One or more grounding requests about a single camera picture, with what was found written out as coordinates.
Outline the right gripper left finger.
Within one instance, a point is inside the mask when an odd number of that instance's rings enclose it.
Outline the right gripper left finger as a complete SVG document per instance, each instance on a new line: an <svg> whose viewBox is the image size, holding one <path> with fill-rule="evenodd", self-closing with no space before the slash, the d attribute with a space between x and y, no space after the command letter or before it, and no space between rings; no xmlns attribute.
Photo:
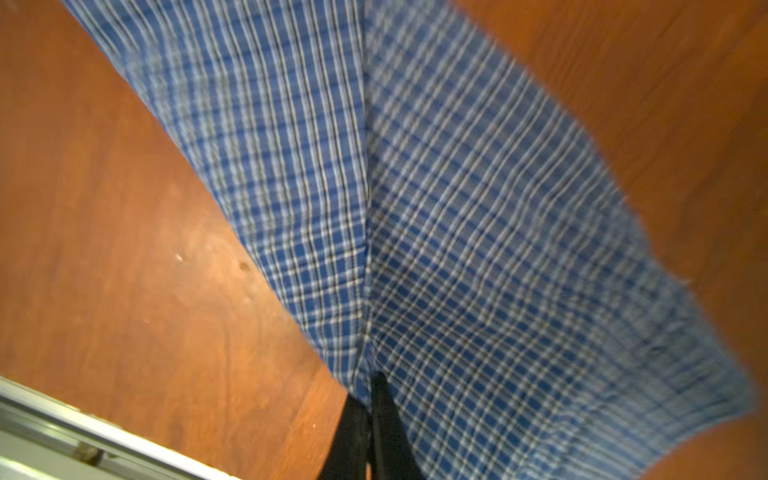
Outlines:
<svg viewBox="0 0 768 480"><path fill-rule="evenodd" d="M367 478L370 419L365 405L348 395L317 480Z"/></svg>

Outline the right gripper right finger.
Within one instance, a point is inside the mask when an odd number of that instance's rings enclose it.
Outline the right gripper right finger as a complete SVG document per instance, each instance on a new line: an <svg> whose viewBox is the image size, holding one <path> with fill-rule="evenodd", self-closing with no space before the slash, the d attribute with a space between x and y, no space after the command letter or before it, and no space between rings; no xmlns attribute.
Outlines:
<svg viewBox="0 0 768 480"><path fill-rule="evenodd" d="M373 479L424 479L382 372L371 376Z"/></svg>

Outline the blue small-check shirt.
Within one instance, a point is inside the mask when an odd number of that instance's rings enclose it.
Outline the blue small-check shirt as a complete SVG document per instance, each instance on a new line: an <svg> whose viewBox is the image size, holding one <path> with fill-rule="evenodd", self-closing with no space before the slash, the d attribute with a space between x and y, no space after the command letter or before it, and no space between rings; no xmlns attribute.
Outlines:
<svg viewBox="0 0 768 480"><path fill-rule="evenodd" d="M430 479L635 479L747 414L590 137L445 1L70 1Z"/></svg>

